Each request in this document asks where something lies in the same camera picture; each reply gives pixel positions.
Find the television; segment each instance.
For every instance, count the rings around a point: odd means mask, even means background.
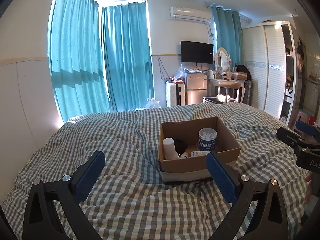
[[[213,64],[213,45],[194,41],[181,41],[181,62]]]

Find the metal screw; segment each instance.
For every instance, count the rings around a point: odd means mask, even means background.
[[[241,176],[241,180],[243,181],[248,181],[249,180],[249,177],[247,175],[242,175]]]
[[[64,175],[63,177],[62,177],[62,180],[63,181],[69,181],[71,179],[71,176],[70,175]]]
[[[35,179],[34,181],[33,181],[33,184],[34,185],[38,185],[40,183],[40,180],[39,179]]]
[[[275,185],[278,185],[278,181],[276,181],[275,179],[272,179],[272,180],[271,180],[271,184],[274,185],[274,186],[275,186]]]

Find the bed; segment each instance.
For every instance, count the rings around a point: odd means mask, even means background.
[[[28,192],[72,174],[95,150],[106,165],[87,200],[84,214],[104,239],[208,239],[231,205],[211,181],[182,185],[162,182],[157,166],[160,124],[218,116],[242,146],[236,169],[253,180],[278,180],[287,206],[289,235],[299,229],[307,171],[295,165],[293,151],[276,138],[279,121],[239,103],[202,103],[134,112],[89,114],[69,120],[19,172],[3,209],[19,239]],[[237,237],[244,234],[252,203]],[[67,235],[76,239],[59,202],[56,209]]]

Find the cup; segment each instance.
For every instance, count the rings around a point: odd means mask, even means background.
[[[164,147],[164,158],[166,160],[175,160],[179,158],[176,148],[174,147],[174,140],[172,138],[164,139],[162,144]]]
[[[213,151],[216,146],[217,132],[212,128],[199,131],[199,151]]]

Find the oval mirror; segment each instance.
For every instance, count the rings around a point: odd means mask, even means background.
[[[230,65],[229,61],[230,61],[230,58],[227,51],[224,48],[218,49],[215,62],[218,67],[222,68],[223,72],[228,70]]]

